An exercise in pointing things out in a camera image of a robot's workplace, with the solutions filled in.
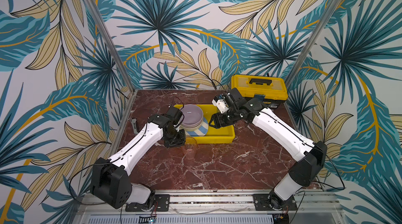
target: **glass cup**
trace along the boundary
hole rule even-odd
[[[198,144],[195,138],[186,137],[186,142],[184,146],[181,146],[181,150],[183,151],[183,154],[186,157],[186,159],[194,159],[197,149]]]

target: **mounting plate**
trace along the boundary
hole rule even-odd
[[[153,201],[158,202],[158,208],[156,209],[157,212],[167,212],[169,210],[169,201],[170,195],[169,194],[156,194],[153,198]],[[146,209],[143,204],[139,203],[127,203],[126,205],[126,212],[139,212],[139,211],[151,211]]]
[[[287,200],[290,202],[289,211],[293,211],[298,208],[294,200],[295,198],[293,196]],[[269,207],[268,193],[253,194],[253,203],[256,211],[275,211],[275,209]]]

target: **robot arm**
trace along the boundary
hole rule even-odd
[[[323,168],[327,146],[321,141],[314,143],[292,129],[258,99],[246,101],[234,88],[227,94],[216,96],[212,103],[220,113],[211,117],[209,126],[220,128],[245,119],[273,137],[296,160],[288,174],[270,192],[272,208],[279,210],[289,205],[289,198],[301,187],[308,187]]]
[[[118,209],[134,190],[138,203],[148,202],[148,208],[152,206],[151,191],[142,185],[132,185],[129,175],[142,156],[162,137],[166,147],[184,144],[184,130],[176,130],[182,116],[183,113],[173,106],[165,114],[152,115],[137,136],[120,151],[108,160],[99,158],[93,166],[90,192]]]

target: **marble surface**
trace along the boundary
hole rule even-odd
[[[215,95],[215,91],[140,90],[129,118],[136,118],[142,128],[150,115],[165,113],[174,96],[185,104],[211,104]],[[284,106],[274,112],[292,125]],[[236,138],[231,144],[201,144],[194,160],[185,159],[180,148],[165,148],[160,140],[138,162],[130,175],[131,181],[151,189],[273,188],[295,161],[254,125],[239,121],[234,127]],[[128,122],[120,148],[134,136]]]

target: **metal vent grille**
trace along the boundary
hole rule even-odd
[[[138,216],[123,215],[123,224],[137,224]],[[158,214],[155,223],[164,224],[212,224],[212,223],[234,223],[234,224],[273,224],[274,220],[270,214],[202,214],[197,216],[180,216],[173,214]],[[120,215],[91,215],[88,224],[120,224]]]

